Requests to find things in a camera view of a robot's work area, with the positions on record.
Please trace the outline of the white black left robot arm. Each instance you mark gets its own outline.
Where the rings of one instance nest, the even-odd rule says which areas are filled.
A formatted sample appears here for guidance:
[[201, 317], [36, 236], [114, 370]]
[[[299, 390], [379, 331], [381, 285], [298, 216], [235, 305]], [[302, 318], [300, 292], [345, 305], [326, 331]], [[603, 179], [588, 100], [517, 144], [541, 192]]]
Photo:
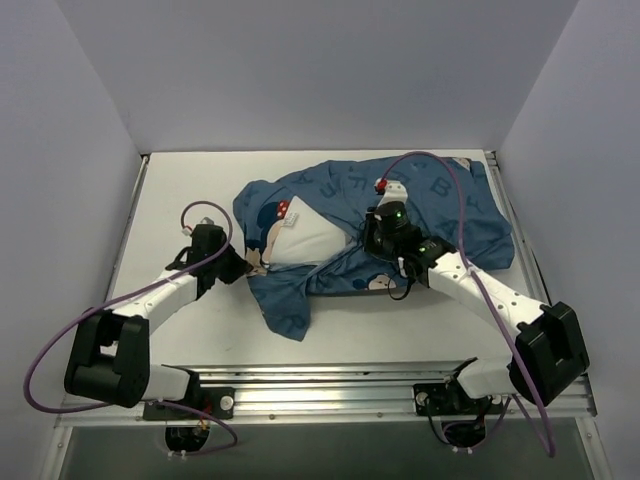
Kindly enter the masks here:
[[101, 309], [78, 325], [65, 391], [127, 408], [165, 401], [177, 418], [194, 417], [205, 403], [199, 375], [182, 367], [153, 365], [150, 337], [216, 282], [232, 284], [248, 271], [249, 264], [230, 245], [222, 227], [197, 225], [191, 244], [157, 278], [158, 287]]

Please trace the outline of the white pillow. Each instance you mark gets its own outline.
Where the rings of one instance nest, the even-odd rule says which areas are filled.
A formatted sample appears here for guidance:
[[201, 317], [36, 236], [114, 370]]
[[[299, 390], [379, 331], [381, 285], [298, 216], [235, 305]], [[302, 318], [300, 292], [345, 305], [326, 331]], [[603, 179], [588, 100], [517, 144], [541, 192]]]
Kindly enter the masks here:
[[320, 265], [342, 251], [346, 233], [294, 196], [278, 207], [268, 231], [262, 262], [265, 265]]

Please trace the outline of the blue cartoon print pillowcase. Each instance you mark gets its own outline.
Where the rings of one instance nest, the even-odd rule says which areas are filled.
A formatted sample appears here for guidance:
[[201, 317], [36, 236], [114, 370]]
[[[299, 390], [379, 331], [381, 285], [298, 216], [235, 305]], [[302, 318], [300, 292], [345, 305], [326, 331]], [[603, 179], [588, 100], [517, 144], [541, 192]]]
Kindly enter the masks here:
[[[303, 340], [311, 325], [312, 295], [406, 286], [395, 266], [363, 249], [365, 213], [379, 202], [374, 184], [381, 177], [405, 186], [409, 219], [425, 233], [462, 245], [469, 260], [482, 269], [511, 266], [511, 226], [494, 202], [484, 166], [473, 160], [437, 161], [422, 155], [328, 160], [273, 182], [251, 181], [234, 199], [233, 214], [253, 266], [250, 290], [273, 333]], [[348, 243], [320, 265], [265, 265], [262, 253], [278, 207], [294, 196], [342, 229]]]

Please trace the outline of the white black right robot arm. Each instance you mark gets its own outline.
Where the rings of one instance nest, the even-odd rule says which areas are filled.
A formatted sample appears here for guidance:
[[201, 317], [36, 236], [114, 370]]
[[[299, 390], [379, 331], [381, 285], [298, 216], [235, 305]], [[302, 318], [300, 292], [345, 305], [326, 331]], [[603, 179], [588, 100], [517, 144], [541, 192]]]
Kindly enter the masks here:
[[453, 411], [467, 412], [490, 395], [518, 394], [548, 406], [588, 370], [573, 308], [529, 298], [479, 269], [452, 244], [412, 224], [403, 202], [367, 210], [364, 250], [392, 263], [408, 284], [420, 283], [456, 300], [505, 339], [510, 357], [473, 360], [445, 386], [444, 400]]

